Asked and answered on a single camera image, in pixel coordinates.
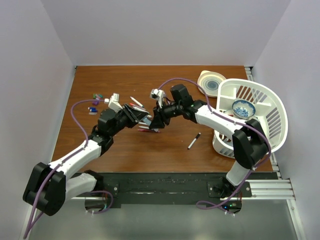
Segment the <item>pink marker pen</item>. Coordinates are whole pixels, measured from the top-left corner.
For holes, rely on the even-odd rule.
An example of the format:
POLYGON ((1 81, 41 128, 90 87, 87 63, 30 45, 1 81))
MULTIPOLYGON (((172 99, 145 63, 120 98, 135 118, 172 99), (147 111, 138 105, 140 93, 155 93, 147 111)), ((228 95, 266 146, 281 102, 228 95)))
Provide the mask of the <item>pink marker pen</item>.
POLYGON ((136 105, 136 104, 134 104, 134 103, 129 103, 129 105, 130 106, 132 106, 132 107, 134 107, 134 108, 137 108, 137 109, 140 109, 140 110, 146 110, 145 108, 143 108, 143 107, 141 107, 141 106, 139 106, 139 105, 136 105))

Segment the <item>teal tip white marker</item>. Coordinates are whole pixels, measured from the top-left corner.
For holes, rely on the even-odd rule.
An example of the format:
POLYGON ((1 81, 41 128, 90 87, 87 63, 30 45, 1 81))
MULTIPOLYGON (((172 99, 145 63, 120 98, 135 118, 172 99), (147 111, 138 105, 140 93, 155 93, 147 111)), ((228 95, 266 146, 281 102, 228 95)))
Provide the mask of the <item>teal tip white marker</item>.
POLYGON ((141 108, 144 108, 144 105, 136 100, 134 97, 130 96, 130 99, 135 102, 135 104, 141 108))

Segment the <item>blue marker cap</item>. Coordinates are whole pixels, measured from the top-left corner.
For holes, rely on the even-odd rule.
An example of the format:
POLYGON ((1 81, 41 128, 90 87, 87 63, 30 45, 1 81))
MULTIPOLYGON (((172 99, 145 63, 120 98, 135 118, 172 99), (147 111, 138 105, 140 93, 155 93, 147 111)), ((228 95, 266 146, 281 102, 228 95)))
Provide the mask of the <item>blue marker cap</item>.
POLYGON ((98 111, 95 107, 89 107, 88 110, 90 112, 94 112, 94 113, 96 113, 98 111))

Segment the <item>light blue highlighter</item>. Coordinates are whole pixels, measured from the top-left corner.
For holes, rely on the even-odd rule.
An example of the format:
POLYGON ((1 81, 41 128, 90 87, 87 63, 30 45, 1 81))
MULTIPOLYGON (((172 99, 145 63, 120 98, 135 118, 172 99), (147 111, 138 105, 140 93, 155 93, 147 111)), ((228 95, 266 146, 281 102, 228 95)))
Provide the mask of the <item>light blue highlighter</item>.
POLYGON ((151 121, 150 119, 148 119, 148 118, 144 118, 144 119, 142 120, 142 122, 144 122, 144 123, 147 124, 148 126, 150 126, 151 123, 152 123, 152 121, 151 121))

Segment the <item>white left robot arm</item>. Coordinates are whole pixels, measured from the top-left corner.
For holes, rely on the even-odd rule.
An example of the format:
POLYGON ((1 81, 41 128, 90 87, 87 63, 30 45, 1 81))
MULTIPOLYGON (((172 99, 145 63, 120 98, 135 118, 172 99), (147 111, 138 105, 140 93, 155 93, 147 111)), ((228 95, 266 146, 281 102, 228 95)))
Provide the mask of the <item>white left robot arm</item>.
POLYGON ((83 166, 99 158, 114 143, 113 137, 124 128, 133 128, 149 113, 124 104, 120 110, 104 109, 84 142, 66 156, 32 169, 22 195, 23 201, 48 216, 56 214, 64 203, 83 193, 99 196, 104 190, 103 179, 90 171, 73 178, 83 166))

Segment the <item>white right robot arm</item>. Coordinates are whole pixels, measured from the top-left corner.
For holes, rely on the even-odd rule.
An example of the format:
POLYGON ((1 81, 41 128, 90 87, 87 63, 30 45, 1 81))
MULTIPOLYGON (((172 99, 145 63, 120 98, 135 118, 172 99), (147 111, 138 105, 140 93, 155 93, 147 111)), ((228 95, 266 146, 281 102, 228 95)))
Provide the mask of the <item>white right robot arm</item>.
POLYGON ((256 164, 270 152, 268 139, 259 121, 240 121, 211 108, 202 100, 193 100, 187 88, 178 84, 170 89, 173 102, 166 103, 161 89, 152 89, 150 98, 156 100, 151 129, 163 129, 172 118, 184 119, 209 127, 231 140, 235 163, 222 181, 223 192, 230 197, 241 190, 241 184, 256 164))

